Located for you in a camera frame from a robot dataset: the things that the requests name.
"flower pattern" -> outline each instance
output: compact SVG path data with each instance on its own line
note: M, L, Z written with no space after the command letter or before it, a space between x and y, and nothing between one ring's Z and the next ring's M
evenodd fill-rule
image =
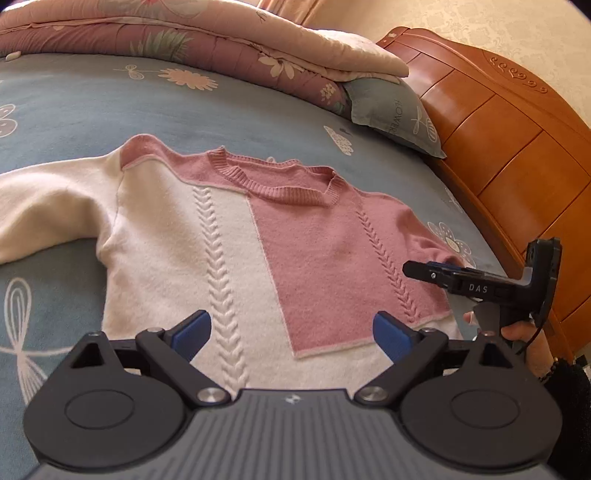
M174 82L177 85L186 85L191 90L195 88L199 90L209 90L210 92L217 88L217 83L205 75L200 75L196 72L181 69L164 69L159 77L168 79L169 82Z
M17 129L17 121L7 118L16 108L13 103L0 106L0 138L7 137Z
M33 295L31 287L23 278L13 278L4 297L4 326L11 347L0 346L0 353L14 355L17 360L17 377L22 399L28 404L47 380L47 374L33 358L64 355L72 347L55 350L25 350L25 337L29 329Z
M130 42L129 52L134 57L149 57L183 63L187 53L187 43L191 40L192 38L188 37L186 33L170 28L158 32L155 36L149 33L145 42L139 41L136 45Z
M466 266L476 268L476 263L472 259L472 250L463 241L458 240L452 230L443 222L439 222L439 226L434 223L427 222L429 230L437 235L443 242L451 248L455 253L462 256L466 262Z
M324 102L325 100L328 100L330 97L332 97L333 93L336 92L336 88L332 85L332 83L327 83L324 88L320 91L320 94L322 96L322 102Z
M336 146L339 147L341 152L343 152L345 155L351 156L351 154L353 153L353 147L351 146L351 142L347 140L345 137L343 137L341 134L335 132L331 127L327 127L325 125L324 129L333 139L333 142L335 142Z
M209 0L106 0L115 11L129 15L133 11L136 17L168 20L170 15L189 19L203 12Z
M269 65L271 67L271 76L273 78L277 78L281 72L285 70L285 74L287 77L292 80L294 76L296 76L295 70L299 72L303 72L304 69L295 63L292 63L287 60L283 59L274 59L273 57L268 57L267 55L261 55L259 57L259 61L262 64Z
M434 143L437 141L437 130L435 130L433 122L431 122L431 119L428 117L428 115L426 115L425 121L423 121L423 111L419 106L417 106L417 117L413 118L411 121L415 122L413 129L414 135L418 134L418 131L421 128L421 124L423 124L427 128L427 135L429 137L429 140L431 140Z
M157 73L156 70L137 70L138 66L137 65L126 65L125 66L125 70L121 70L121 69L114 69L117 72L127 72L129 74L129 78L132 80L143 80L144 78L146 78L146 75L144 75L144 73L146 72L154 72Z

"human hand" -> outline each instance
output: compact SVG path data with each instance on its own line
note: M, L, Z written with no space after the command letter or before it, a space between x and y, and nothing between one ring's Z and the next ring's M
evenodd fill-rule
M465 313L464 321L468 323L474 323L473 315L473 312ZM528 342L529 339L534 336L536 330L537 327L533 323L516 322L513 325L503 327L501 329L501 335L503 338L513 342L516 340ZM554 357L550 352L548 340L546 339L546 335L542 330L527 348L525 353L525 364L536 377L543 377L550 371L553 363Z

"finger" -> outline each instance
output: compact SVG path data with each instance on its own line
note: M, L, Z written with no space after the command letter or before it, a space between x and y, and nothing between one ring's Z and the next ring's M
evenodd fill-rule
M534 336L536 326L530 322L516 322L513 325L503 327L501 329L501 335L507 340L516 341L521 340L527 342Z
M478 325L478 322L476 321L476 315L474 314L474 312L466 312L463 316L462 316L464 322L468 323L469 325Z

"metal screw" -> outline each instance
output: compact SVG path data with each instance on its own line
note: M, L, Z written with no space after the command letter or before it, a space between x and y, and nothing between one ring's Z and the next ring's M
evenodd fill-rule
M226 391L218 387L209 387L199 390L197 399L204 403L220 403L226 399Z
M359 390L359 398L369 402L384 401L388 398L388 392L377 385L373 387L364 387Z

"sweater collar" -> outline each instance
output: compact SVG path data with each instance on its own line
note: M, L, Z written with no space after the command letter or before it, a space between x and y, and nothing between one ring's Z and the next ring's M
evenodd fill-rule
M305 167L298 160L288 160L282 163L270 163L258 158L243 157L240 155L233 155L226 150L225 147L219 147L215 150L207 152L207 157L212 167L225 179L232 183L241 186L253 195L272 200L278 203L287 203L291 205L314 205L314 206L333 206L339 201L339 196L343 190L346 182L337 172L330 167ZM247 173L240 167L240 161L247 161L254 163L270 171L281 171L288 167L297 166L304 169L309 175L324 174L330 177L330 181L326 190L320 190L298 187L298 186L280 186L270 187L258 183L250 178Z

